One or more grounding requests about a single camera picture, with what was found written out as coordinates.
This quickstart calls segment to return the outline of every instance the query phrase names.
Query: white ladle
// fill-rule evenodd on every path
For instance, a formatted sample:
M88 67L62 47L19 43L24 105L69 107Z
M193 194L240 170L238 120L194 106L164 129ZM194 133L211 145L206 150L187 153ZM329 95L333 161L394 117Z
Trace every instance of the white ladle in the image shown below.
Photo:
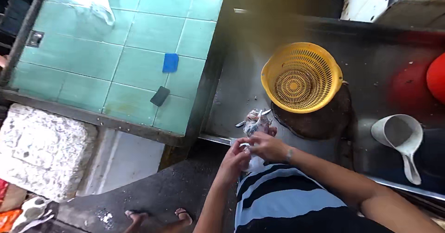
M382 118L371 127L371 134L380 143L402 154L406 178L415 185L421 184L414 164L414 153L423 139L423 129L413 117L397 114Z

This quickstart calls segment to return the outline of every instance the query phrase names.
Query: red container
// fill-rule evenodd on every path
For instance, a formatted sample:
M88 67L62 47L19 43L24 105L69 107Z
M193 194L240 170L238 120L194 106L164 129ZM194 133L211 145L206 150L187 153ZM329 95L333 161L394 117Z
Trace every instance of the red container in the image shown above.
M431 94L445 104L445 53L431 63L426 73L426 82Z

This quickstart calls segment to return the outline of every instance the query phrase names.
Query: tiled counter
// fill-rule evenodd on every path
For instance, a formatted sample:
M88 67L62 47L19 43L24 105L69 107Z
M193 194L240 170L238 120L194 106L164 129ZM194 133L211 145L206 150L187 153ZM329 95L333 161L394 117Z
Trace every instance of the tiled counter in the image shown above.
M184 135L223 0L109 0L114 25L45 0L8 86L21 94ZM178 70L163 73L165 53ZM150 99L160 86L170 95Z

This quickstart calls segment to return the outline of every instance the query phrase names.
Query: plastic basket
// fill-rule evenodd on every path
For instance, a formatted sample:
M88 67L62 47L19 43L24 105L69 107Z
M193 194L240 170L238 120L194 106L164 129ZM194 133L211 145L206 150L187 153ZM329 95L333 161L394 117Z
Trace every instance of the plastic basket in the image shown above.
M269 98L293 113L309 113L327 105L343 82L335 59L312 43L292 43L278 49L261 71Z

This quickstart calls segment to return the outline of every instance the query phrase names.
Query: concrete floor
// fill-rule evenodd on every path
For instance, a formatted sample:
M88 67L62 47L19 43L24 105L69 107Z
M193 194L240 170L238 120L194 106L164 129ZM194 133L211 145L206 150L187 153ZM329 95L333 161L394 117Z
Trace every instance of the concrete floor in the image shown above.
M194 223L184 231L192 232L227 149L226 145L199 139L189 159L159 173L101 195L54 204L57 220L36 227L33 232L120 233L131 223L124 212L132 209L149 212L151 217L142 225L141 232L155 232L162 225L177 220L174 211L180 207L192 214ZM233 232L235 208L233 186L224 213L223 232Z

